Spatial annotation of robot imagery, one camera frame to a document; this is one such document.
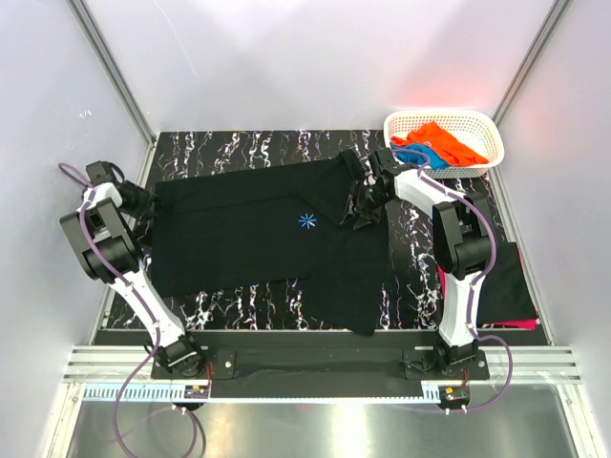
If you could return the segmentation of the black polo shirt blue logo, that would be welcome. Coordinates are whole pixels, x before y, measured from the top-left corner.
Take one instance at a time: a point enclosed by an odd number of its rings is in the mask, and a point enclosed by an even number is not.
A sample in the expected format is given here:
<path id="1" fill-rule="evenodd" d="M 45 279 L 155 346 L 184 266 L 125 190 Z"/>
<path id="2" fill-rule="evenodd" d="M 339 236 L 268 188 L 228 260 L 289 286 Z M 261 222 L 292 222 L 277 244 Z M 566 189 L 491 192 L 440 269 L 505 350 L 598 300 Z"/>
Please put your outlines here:
<path id="1" fill-rule="evenodd" d="M 356 334 L 380 317 L 388 220 L 340 225 L 350 184 L 366 177 L 351 150 L 311 162 L 163 181 L 151 225 L 154 287 L 164 298 L 274 281 L 303 286 L 305 315 Z"/>

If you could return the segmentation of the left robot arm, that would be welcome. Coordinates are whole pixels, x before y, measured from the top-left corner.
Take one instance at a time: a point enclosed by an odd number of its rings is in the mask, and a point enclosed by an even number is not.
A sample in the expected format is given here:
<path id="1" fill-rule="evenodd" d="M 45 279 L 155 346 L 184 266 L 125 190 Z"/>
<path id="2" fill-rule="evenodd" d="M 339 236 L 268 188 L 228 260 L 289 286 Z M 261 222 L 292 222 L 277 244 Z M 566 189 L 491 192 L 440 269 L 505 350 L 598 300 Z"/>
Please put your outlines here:
<path id="1" fill-rule="evenodd" d="M 152 344 L 145 351 L 157 366 L 198 377 L 206 355 L 152 285 L 143 250 L 125 220 L 150 217 L 156 198 L 109 161 L 87 165 L 85 174 L 65 162 L 57 168 L 82 186 L 79 207 L 61 217 L 60 226 L 84 272 L 130 305 L 149 332 Z"/>

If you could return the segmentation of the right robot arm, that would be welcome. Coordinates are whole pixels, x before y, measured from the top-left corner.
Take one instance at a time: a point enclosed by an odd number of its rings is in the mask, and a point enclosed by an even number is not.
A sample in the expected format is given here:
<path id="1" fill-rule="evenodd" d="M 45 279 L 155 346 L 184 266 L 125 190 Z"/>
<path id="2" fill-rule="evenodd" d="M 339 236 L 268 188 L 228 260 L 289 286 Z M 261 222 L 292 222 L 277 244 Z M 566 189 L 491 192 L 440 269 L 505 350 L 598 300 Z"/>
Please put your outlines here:
<path id="1" fill-rule="evenodd" d="M 495 266 L 495 231 L 482 195 L 465 195 L 430 178 L 425 172 L 430 159 L 414 154 L 424 163 L 401 163 L 389 148 L 371 154 L 371 174 L 352 183 L 344 222 L 355 230 L 376 224 L 393 199 L 427 214 L 432 221 L 434 259 L 445 284 L 443 315 L 432 349 L 402 365 L 419 376 L 436 372 L 449 379 L 462 377 L 476 362 L 479 345 L 490 339 L 479 335 L 476 312 L 482 283 Z"/>

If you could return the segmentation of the blue t shirt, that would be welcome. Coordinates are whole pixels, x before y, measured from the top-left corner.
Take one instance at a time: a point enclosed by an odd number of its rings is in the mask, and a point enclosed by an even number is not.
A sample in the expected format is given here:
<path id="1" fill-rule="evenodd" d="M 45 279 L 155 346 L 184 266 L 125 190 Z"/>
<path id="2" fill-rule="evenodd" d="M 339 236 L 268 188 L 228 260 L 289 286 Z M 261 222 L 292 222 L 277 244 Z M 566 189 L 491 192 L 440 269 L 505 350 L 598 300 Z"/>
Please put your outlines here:
<path id="1" fill-rule="evenodd" d="M 433 170 L 444 170 L 450 164 L 442 159 L 431 147 L 423 144 L 410 144 L 406 146 L 393 146 L 396 158 L 403 163 L 412 163 L 418 166 L 428 165 Z"/>

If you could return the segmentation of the orange t shirt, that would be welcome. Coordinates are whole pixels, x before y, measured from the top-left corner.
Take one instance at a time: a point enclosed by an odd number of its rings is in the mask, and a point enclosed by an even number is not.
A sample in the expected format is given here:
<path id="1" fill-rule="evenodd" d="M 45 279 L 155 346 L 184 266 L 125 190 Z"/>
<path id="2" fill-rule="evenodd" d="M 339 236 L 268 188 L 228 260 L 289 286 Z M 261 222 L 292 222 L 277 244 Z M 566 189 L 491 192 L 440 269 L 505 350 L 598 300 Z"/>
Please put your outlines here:
<path id="1" fill-rule="evenodd" d="M 423 144 L 431 147 L 450 167 L 470 167 L 488 164 L 489 160 L 475 150 L 460 142 L 455 136 L 442 129 L 436 122 L 424 124 L 406 136 L 394 135 L 390 138 L 391 146 Z"/>

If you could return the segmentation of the white plastic laundry basket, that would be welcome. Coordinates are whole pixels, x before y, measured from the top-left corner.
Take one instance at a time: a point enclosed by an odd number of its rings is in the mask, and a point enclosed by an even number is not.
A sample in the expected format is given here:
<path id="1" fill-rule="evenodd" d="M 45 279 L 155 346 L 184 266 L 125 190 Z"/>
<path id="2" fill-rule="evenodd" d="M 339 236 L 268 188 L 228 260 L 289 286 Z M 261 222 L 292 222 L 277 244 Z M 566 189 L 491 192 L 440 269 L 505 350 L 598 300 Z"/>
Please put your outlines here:
<path id="1" fill-rule="evenodd" d="M 500 165 L 505 148 L 494 122 L 471 110 L 424 109 L 389 114 L 387 146 L 423 146 L 434 152 L 427 173 L 434 178 L 482 177 Z"/>

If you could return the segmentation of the folded black t shirt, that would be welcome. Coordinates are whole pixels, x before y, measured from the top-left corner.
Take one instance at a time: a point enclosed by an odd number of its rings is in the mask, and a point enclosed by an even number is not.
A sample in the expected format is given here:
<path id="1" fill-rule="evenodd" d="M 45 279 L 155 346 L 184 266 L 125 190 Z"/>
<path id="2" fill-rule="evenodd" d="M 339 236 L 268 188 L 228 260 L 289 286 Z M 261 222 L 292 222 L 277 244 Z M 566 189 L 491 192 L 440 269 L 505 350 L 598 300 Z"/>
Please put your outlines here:
<path id="1" fill-rule="evenodd" d="M 538 313 L 524 277 L 517 244 L 499 241 L 495 266 L 482 283 L 477 326 L 535 317 L 538 317 Z"/>

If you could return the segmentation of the folded magenta t shirt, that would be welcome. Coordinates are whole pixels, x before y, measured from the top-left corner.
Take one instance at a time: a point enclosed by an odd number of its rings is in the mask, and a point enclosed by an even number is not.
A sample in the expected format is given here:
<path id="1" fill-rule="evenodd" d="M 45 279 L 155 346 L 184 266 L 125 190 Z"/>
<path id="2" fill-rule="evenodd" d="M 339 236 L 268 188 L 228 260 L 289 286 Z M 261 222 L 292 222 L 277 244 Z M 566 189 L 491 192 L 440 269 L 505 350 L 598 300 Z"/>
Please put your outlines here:
<path id="1" fill-rule="evenodd" d="M 440 281 L 440 291 L 442 295 L 442 302 L 445 301 L 445 273 L 441 270 L 439 266 L 436 267 L 437 274 Z M 494 322 L 494 323 L 484 323 L 480 326 L 480 328 L 518 328 L 525 330 L 535 330 L 538 325 L 538 317 L 534 319 L 526 319 L 526 320 L 515 320 L 515 321 L 503 321 L 503 322 Z"/>

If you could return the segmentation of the left aluminium frame post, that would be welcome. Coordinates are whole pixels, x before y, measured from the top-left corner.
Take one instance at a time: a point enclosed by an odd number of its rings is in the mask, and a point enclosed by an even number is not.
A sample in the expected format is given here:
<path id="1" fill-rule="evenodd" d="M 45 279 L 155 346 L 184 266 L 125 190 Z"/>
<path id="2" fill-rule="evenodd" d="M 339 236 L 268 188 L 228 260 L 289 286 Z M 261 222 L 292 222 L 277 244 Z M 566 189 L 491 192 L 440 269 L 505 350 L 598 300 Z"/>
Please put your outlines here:
<path id="1" fill-rule="evenodd" d="M 157 134 L 146 120 L 144 112 L 140 109 L 87 2 L 83 0 L 68 0 L 67 4 L 89 42 L 98 62 L 108 76 L 116 95 L 136 127 L 138 134 L 144 143 L 148 147 L 151 147 L 157 138 Z"/>

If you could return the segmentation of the aluminium frame post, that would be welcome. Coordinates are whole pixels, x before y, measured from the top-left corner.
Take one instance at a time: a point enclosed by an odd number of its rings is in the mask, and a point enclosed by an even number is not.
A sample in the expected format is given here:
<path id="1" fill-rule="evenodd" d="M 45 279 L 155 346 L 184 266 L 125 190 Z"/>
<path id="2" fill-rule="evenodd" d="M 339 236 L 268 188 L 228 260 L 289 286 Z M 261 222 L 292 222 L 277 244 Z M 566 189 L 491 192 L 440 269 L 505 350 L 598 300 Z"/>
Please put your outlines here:
<path id="1" fill-rule="evenodd" d="M 506 115 L 510 112 L 527 78 L 542 57 L 545 48 L 550 43 L 554 33 L 572 4 L 572 0 L 554 0 L 552 2 L 527 52 L 518 65 L 509 86 L 495 109 L 492 120 L 496 126 L 500 126 Z"/>
<path id="2" fill-rule="evenodd" d="M 116 95 L 136 127 L 138 134 L 144 143 L 148 147 L 151 147 L 157 138 L 157 134 L 146 120 L 144 112 L 140 109 L 87 2 L 83 0 L 68 0 L 67 4 L 89 42 L 98 62 L 108 76 Z"/>

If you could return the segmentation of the aluminium front rail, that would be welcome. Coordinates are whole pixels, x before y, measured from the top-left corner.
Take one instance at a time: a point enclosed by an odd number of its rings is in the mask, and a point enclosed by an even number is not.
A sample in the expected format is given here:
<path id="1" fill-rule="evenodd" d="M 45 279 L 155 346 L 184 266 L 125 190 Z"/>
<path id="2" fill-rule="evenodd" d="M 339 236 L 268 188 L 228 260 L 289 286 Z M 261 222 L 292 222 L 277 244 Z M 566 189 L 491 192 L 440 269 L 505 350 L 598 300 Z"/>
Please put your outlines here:
<path id="1" fill-rule="evenodd" d="M 490 375 L 499 380 L 506 373 L 508 356 L 501 346 L 485 346 L 483 351 Z M 548 383 L 577 385 L 581 377 L 571 349 L 567 346 L 514 346 L 512 382 L 534 385 Z M 66 379 L 118 377 L 133 370 L 146 357 L 136 346 L 81 345 L 73 348 Z"/>

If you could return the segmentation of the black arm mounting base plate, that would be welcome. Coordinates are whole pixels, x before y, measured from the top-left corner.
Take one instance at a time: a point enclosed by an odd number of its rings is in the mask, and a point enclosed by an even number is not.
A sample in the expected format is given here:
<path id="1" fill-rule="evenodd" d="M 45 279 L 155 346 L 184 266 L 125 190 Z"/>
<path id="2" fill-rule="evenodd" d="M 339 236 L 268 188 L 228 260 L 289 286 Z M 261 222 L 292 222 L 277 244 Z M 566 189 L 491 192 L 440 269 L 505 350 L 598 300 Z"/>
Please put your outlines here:
<path id="1" fill-rule="evenodd" d="M 407 398 L 421 383 L 486 381 L 483 354 L 433 368 L 433 331 L 196 331 L 215 399 Z"/>

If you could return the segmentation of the right aluminium frame post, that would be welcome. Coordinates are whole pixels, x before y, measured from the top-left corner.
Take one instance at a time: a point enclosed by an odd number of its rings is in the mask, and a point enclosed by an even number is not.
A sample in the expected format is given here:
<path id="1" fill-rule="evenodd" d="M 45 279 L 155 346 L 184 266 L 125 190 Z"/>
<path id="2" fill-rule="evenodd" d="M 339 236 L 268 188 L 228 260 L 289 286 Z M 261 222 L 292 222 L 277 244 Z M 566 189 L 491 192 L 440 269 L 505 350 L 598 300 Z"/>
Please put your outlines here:
<path id="1" fill-rule="evenodd" d="M 492 120 L 496 126 L 500 126 L 506 115 L 510 112 L 527 78 L 542 57 L 545 48 L 550 43 L 554 33 L 572 4 L 572 0 L 554 0 L 552 2 L 527 52 L 518 65 L 509 86 L 495 109 Z"/>

